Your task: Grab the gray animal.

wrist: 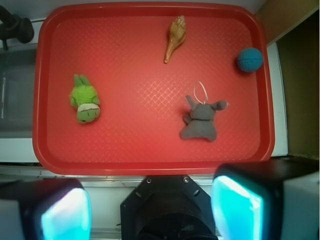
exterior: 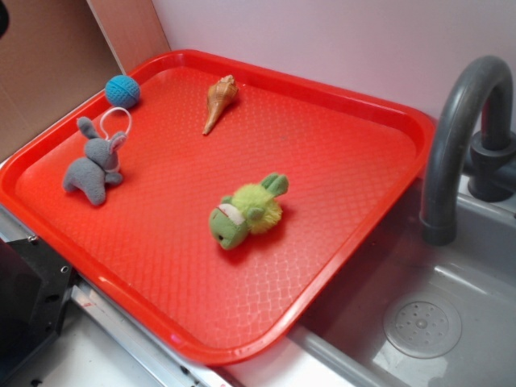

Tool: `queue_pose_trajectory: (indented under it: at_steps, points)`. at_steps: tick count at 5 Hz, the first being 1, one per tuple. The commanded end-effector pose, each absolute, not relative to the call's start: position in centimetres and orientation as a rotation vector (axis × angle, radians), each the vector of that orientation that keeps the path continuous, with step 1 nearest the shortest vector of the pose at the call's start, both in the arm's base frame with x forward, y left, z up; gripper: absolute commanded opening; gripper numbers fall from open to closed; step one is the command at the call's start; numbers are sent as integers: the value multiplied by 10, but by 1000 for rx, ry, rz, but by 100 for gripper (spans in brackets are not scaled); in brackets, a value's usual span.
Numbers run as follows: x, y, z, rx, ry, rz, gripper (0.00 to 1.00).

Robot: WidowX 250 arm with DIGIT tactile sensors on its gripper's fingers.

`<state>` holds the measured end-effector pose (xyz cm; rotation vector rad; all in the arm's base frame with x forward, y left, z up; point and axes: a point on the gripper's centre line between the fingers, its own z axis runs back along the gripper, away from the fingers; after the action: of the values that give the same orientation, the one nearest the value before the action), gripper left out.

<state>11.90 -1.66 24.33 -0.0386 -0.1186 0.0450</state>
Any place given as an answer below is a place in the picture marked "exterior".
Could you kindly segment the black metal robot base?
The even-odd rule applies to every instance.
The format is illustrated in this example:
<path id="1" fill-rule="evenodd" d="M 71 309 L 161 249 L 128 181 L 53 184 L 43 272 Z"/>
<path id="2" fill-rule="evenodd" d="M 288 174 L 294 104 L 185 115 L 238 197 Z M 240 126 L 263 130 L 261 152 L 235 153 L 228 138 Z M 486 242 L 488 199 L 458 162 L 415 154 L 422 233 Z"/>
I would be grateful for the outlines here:
<path id="1" fill-rule="evenodd" d="M 75 275 L 42 239 L 1 242 L 1 385 L 60 336 Z"/>

